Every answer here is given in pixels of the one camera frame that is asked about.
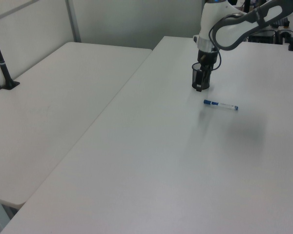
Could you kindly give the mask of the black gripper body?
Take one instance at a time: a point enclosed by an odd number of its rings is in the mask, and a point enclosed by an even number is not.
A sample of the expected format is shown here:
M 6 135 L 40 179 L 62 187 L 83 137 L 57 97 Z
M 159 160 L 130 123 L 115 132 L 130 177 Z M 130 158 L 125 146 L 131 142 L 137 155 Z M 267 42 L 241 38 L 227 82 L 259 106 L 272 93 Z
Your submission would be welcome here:
M 197 61 L 200 64 L 199 71 L 213 71 L 219 68 L 219 65 L 214 68 L 215 63 L 217 62 L 217 57 L 219 56 L 218 49 L 212 49 L 211 52 L 205 52 L 198 50 Z

